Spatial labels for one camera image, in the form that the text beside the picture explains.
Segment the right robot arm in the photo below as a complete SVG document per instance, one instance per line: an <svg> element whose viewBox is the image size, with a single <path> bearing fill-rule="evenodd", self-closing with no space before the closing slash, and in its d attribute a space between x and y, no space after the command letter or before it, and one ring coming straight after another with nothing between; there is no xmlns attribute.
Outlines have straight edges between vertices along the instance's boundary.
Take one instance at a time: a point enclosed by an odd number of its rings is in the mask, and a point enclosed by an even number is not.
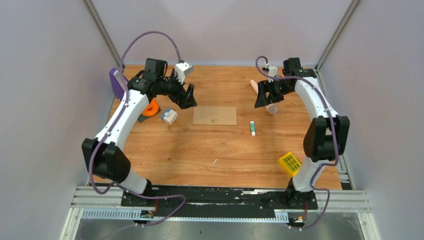
<svg viewBox="0 0 424 240"><path fill-rule="evenodd" d="M326 167L336 166L345 151L350 120L334 110L319 86L315 71L303 68L298 57L286 59L282 73L265 56L262 59L265 60L263 66L259 66L256 59L255 67L266 79L257 84L255 108L279 103L285 95L296 93L311 119L303 140L305 158L282 197L292 209L311 207L316 180Z"/></svg>

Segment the green white glue stick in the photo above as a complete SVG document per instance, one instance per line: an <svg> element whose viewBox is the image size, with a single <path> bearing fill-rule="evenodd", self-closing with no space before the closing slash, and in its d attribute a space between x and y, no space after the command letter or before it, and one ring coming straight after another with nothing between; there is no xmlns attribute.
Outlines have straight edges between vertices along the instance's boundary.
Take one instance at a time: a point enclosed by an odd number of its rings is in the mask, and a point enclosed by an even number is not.
<svg viewBox="0 0 424 240"><path fill-rule="evenodd" d="M255 122L252 120L252 121L250 121L249 125L250 125L251 136L252 137L255 137L256 136L256 125L255 125Z"/></svg>

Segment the brown paper envelope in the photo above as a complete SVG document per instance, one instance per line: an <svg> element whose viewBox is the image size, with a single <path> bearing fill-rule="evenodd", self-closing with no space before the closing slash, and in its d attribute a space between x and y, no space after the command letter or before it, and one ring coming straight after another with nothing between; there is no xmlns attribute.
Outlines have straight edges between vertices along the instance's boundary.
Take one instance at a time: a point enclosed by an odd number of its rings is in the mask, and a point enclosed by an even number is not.
<svg viewBox="0 0 424 240"><path fill-rule="evenodd" d="M194 125L237 125L237 108L235 106L197 106L193 111Z"/></svg>

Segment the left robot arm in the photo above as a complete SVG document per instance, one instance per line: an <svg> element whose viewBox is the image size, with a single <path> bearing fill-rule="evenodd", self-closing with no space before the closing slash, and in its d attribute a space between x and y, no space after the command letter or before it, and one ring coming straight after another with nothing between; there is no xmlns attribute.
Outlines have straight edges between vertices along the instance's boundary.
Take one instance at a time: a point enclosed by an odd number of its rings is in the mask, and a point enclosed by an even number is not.
<svg viewBox="0 0 424 240"><path fill-rule="evenodd" d="M148 189L150 181L131 169L131 162L125 156L125 142L142 111L158 95L167 96L181 109L197 106L194 85L184 88L185 77L194 68L186 61L179 61L169 76L165 60L147 58L144 69L126 83L123 98L105 127L94 137L86 138L82 145L90 181L94 176L110 180L134 193L134 200L140 206L149 206L153 193Z"/></svg>

